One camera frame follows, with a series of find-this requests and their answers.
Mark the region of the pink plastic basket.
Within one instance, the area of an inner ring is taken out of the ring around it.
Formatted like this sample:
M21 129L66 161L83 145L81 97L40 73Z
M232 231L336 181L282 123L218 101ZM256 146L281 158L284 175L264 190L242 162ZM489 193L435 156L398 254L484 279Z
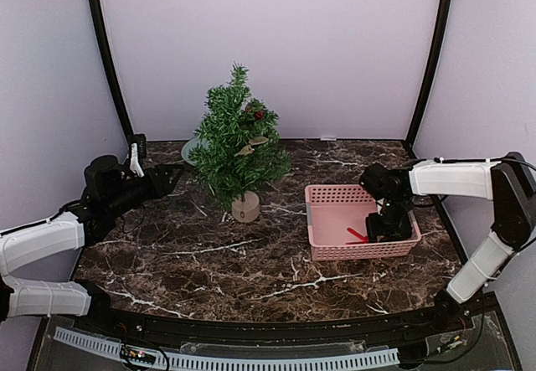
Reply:
M353 240L347 228L367 235L365 219L378 211L374 198L357 184L311 184L305 187L308 238L312 258L322 260L363 260L408 255L422 236L410 213L413 234L398 242L345 245Z

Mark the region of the small green christmas tree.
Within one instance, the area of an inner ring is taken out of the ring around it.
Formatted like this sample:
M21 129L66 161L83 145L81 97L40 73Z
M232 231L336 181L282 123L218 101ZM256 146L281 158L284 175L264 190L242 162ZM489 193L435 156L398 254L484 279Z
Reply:
M290 156L277 131L279 116L252 95L248 73L245 66L234 63L229 82L208 90L206 112L196 130L199 144L192 152L200 185L241 223L258 219L260 188L291 171ZM255 100L265 106L260 120L245 112L246 105ZM235 157L254 137L269 141L249 156Z

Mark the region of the brown reindeer ornament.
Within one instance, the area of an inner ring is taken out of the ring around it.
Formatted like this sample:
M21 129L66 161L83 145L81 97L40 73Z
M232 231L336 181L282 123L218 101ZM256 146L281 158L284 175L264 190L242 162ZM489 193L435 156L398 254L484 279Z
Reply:
M243 146L234 156L235 157L246 157L252 154L255 151L255 148L264 145L269 141L267 137L254 137L248 141L248 143Z

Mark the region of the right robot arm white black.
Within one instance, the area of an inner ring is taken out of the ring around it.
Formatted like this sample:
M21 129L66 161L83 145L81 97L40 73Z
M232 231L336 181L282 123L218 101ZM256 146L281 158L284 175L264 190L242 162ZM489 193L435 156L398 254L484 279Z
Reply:
M418 159L397 168L374 163L364 169L358 183L377 203L365 220L372 241L407 240L416 197L461 196L492 202L488 236L443 290L450 300L428 312L427 324L435 332L447 331L460 317L458 305L535 242L535 166L519 152L495 158Z

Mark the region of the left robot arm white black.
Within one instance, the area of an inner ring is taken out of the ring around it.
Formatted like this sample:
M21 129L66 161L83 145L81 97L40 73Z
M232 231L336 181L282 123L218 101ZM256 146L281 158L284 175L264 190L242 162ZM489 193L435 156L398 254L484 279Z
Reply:
M138 161L94 159L84 170L85 189L48 218L1 233L1 318L71 315L100 334L118 327L110 298L87 281L50 282L21 279L14 271L58 253L100 243L125 213L148 200L169 195L184 172L181 164L142 169Z

